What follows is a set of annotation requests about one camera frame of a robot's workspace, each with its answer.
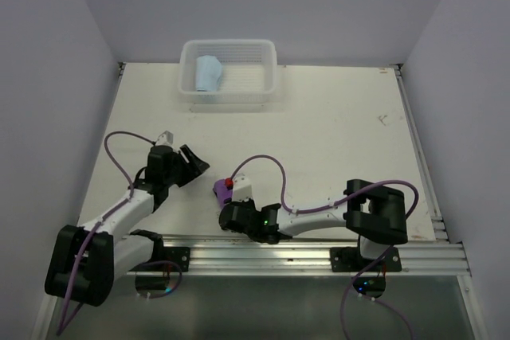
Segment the purple and grey towel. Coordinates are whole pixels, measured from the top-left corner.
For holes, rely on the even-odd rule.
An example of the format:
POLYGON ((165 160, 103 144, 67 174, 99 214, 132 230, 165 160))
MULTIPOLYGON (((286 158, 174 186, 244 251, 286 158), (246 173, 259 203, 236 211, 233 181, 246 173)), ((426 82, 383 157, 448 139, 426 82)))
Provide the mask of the purple and grey towel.
POLYGON ((231 178, 219 179, 214 183, 213 192, 220 209, 232 201, 233 180, 231 178))

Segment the light blue towel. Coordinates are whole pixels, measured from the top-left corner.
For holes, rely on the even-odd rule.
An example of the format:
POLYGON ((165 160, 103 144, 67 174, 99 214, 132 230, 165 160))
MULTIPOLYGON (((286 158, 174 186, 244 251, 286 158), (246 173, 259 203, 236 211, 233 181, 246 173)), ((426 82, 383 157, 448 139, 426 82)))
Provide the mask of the light blue towel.
POLYGON ((200 56, 196 60, 195 90, 216 92, 222 82, 222 63, 215 56, 200 56))

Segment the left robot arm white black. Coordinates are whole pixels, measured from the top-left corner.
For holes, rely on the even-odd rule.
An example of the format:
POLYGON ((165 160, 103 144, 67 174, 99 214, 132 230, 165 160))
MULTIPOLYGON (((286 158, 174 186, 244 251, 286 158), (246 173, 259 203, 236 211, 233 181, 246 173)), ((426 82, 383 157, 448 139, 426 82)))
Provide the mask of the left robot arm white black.
POLYGON ((183 187, 209 168, 186 145, 178 150, 153 146, 146 166, 116 205, 84 225, 66 225, 59 231, 45 292, 98 307, 115 280, 133 268, 141 264, 151 271, 161 268, 166 259, 162 237, 136 225, 165 202, 172 186, 183 187))

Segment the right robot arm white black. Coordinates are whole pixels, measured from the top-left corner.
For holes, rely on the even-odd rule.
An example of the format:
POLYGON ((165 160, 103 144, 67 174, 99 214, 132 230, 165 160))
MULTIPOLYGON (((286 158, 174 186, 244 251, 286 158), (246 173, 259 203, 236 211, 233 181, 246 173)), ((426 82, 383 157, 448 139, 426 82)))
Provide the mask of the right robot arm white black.
POLYGON ((387 248, 408 242, 403 192, 363 180, 347 182, 345 210, 332 202, 311 213, 286 211, 281 203, 258 209, 251 181, 243 174, 216 182, 214 192, 221 207, 220 228, 258 243, 278 244, 302 233, 344 227, 359 236, 355 261, 370 271, 382 263, 387 248))

